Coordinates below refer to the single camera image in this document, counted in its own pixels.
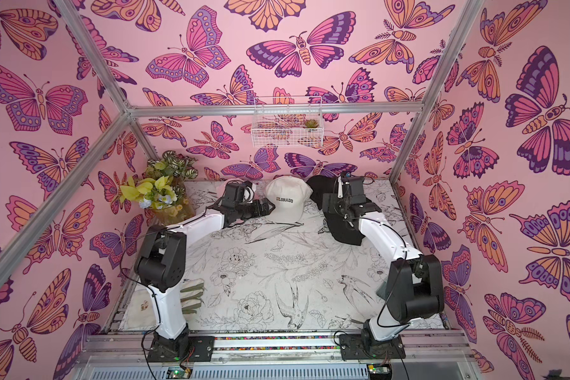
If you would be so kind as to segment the black cap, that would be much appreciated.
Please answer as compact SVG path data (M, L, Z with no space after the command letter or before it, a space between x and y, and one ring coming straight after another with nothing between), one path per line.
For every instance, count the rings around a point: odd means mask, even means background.
M332 237L345 245L361 246L365 236L346 222L340 215L324 213Z
M337 179L335 177L313 176L308 179L307 185L312 190L310 199L315 202L319 210L323 209L324 195L333 194L337 191Z

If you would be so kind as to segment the white Colorado cap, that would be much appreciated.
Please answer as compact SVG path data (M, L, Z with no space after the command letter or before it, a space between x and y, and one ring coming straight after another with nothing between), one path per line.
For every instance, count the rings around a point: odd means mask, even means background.
M283 176L271 181L264 194L275 205L267 220L274 223L297 223L302 218L305 202L310 199L312 189L298 177Z

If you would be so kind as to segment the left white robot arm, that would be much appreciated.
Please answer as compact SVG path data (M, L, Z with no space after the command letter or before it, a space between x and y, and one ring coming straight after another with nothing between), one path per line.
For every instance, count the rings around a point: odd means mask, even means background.
M275 211L269 199L257 199L254 185L227 182L224 192L200 215L167 226L153 225L144 236L134 272L152 297L157 329L166 340L185 335L188 327L181 310L180 282L185 274L187 249L217 231L266 217Z

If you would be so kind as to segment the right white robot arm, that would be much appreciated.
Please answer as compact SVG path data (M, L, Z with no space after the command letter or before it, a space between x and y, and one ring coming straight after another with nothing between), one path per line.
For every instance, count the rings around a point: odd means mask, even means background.
M362 177L316 176L308 184L332 237L345 245L368 240L380 261L389 265L386 281L378 289L384 304L362 330L369 345L395 340L411 321L443 311L440 261L421 253L395 230L383 209L365 195Z

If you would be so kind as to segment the black cap back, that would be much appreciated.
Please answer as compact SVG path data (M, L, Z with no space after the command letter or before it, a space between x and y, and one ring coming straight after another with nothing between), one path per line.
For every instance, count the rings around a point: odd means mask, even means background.
M323 209L324 195L333 194L337 191L337 179L335 177L313 176L308 179L307 185L312 190L310 199L315 202L319 210Z

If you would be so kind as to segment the amber vase with flowers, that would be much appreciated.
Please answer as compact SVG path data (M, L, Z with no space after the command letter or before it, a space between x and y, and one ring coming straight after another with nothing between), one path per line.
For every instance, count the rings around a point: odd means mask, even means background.
M164 226L190 219L196 212L185 185L199 175L195 163L195 158L168 150L147 161L140 179L120 185L120 200L138 204Z

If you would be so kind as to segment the small green succulent plant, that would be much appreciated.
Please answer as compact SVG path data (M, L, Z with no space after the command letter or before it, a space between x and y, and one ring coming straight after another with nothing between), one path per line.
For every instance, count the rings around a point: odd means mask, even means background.
M319 122L317 120L306 120L304 122L304 127L308 129L315 129L319 127Z

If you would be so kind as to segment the green dustpan brush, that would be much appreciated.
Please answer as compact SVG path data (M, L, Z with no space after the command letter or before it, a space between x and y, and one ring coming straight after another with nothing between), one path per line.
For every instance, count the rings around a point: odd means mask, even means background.
M389 287L386 281L383 281L375 294L382 300L386 301L388 294L389 294Z

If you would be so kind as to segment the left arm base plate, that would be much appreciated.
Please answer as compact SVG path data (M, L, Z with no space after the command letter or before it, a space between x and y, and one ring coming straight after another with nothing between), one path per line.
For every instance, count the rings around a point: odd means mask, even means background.
M214 336L191 336L188 328L174 339L154 332L147 357L150 363L210 362L214 346Z

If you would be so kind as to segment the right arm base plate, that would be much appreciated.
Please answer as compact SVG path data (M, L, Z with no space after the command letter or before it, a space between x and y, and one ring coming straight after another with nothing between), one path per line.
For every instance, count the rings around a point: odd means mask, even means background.
M393 340L375 340L366 329L358 333L337 330L333 342L340 349L343 360L405 359L405 349L400 337Z

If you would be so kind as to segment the aluminium front rail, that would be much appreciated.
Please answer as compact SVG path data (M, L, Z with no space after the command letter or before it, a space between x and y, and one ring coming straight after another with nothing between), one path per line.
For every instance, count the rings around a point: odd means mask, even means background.
M210 362L201 364L243 364L268 361L345 361L333 342L335 332L274 332L213 334L215 346ZM467 339L461 332L438 329L406 330L400 336L405 361L465 361L471 356ZM150 363L142 352L142 337L137 334L90 337L75 364L91 361L102 364L194 364L191 362Z

